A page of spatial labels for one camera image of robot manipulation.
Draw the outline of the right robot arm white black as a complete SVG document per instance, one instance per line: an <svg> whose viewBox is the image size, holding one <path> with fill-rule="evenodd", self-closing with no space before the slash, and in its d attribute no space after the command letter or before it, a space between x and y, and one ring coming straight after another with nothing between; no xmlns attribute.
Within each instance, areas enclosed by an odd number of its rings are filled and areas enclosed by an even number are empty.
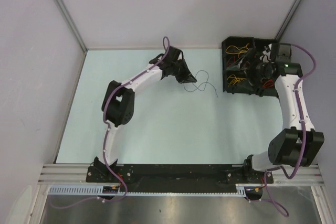
<svg viewBox="0 0 336 224"><path fill-rule="evenodd" d="M303 73L301 65L291 61L293 47L311 59L309 72ZM264 80L272 80L282 114L282 131L270 141L267 151L244 160L242 176L249 183L279 169L287 179L293 179L300 167L311 165L324 143L323 133L316 131L310 120L303 93L304 79L316 70L314 56L299 45L279 42L268 45L264 53L266 60L255 59L254 49L249 49L235 64L250 63L244 72L253 89L260 88Z"/></svg>

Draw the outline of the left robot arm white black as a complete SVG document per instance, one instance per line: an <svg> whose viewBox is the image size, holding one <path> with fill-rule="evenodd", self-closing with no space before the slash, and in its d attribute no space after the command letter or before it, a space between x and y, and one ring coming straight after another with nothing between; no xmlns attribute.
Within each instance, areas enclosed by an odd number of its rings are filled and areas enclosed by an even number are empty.
<svg viewBox="0 0 336 224"><path fill-rule="evenodd" d="M93 161L98 176L110 182L116 175L118 157L112 152L116 135L134 114L135 96L165 77L174 76L178 83L196 83L184 59L183 51L168 46L163 54L149 61L140 73L123 82L111 81L102 103L103 122L107 125L103 147Z"/></svg>

